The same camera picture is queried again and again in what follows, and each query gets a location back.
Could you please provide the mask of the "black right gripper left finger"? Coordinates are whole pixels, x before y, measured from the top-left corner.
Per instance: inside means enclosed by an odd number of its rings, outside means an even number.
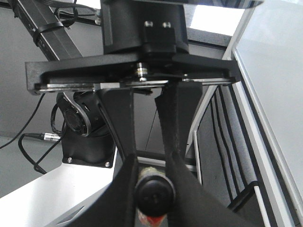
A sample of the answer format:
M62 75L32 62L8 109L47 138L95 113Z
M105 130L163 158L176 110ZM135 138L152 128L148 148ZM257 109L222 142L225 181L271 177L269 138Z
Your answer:
M136 205L134 189L138 160L127 156L112 183L90 206L63 223L64 227L133 227Z

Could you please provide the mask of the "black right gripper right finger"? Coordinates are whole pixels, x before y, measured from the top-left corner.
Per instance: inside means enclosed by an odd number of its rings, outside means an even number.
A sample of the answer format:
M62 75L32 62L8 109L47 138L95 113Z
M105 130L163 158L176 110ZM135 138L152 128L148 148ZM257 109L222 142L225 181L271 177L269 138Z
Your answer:
M166 155L166 176L175 187L175 203L168 213L170 227L250 227L206 192L179 153Z

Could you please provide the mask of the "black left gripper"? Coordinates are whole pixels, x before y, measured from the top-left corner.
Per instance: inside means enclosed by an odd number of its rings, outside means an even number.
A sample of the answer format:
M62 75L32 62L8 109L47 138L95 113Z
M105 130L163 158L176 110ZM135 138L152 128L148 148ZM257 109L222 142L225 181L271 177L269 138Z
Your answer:
M234 83L236 61L189 53L182 3L106 0L101 4L104 53L59 61L28 62L27 89L46 92L92 91L122 159L134 154L134 92L166 80Z

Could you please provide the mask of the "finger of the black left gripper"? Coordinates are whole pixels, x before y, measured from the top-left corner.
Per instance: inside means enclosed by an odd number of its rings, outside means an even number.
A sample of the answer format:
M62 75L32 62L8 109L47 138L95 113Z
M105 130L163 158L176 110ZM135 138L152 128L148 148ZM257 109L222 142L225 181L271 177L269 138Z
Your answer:
M165 154L186 155L187 140L203 94L198 82L169 82L155 98Z

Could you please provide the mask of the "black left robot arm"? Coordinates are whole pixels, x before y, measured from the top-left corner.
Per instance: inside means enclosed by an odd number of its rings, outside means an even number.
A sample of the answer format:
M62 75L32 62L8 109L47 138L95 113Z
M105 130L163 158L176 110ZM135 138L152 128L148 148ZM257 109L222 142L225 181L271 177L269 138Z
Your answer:
M231 84L240 79L236 61L189 53L184 1L103 0L103 54L84 57L54 8L75 1L11 0L9 2L47 57L26 63L27 89L38 95L56 92L67 123L63 159L98 164L118 149L123 158L136 152L134 93L162 88L156 98L164 150L186 155L188 137L203 84Z

